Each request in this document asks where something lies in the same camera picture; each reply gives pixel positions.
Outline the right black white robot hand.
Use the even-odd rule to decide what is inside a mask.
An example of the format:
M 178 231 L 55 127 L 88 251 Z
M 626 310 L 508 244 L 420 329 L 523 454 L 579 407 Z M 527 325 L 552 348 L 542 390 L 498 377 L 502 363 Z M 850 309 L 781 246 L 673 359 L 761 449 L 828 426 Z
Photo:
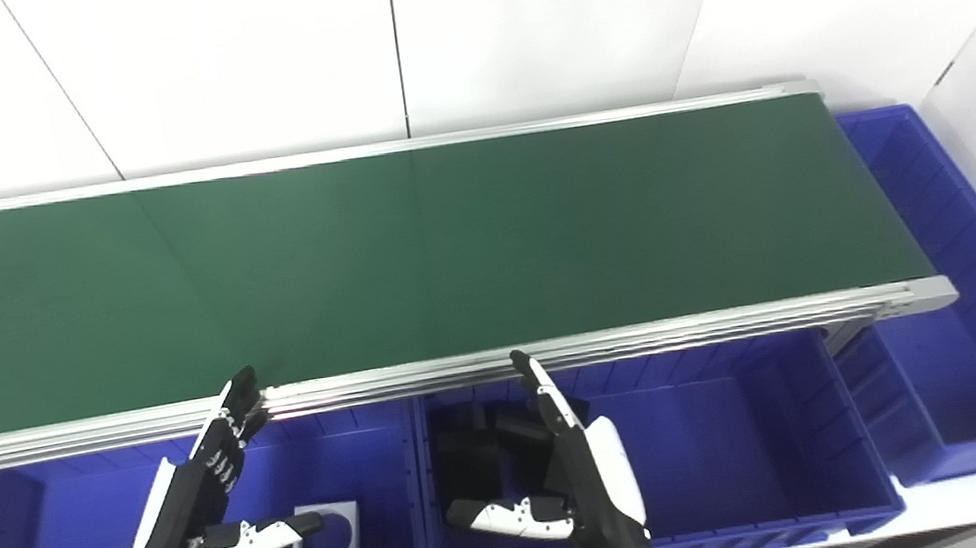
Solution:
M 615 424 L 606 416 L 583 423 L 540 361 L 518 349 L 509 358 L 522 387 L 536 398 L 570 499 L 457 499 L 447 520 L 493 535 L 566 540 L 573 548 L 652 548 L 643 496 Z

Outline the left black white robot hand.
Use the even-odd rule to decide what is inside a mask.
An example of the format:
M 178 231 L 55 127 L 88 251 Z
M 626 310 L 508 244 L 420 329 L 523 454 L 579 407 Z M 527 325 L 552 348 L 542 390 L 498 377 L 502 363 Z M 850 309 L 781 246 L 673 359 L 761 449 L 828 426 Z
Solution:
M 247 447 L 268 419 L 256 371 L 245 366 L 212 401 L 188 458 L 162 459 L 133 548 L 283 548 L 322 531 L 317 512 L 224 522 Z

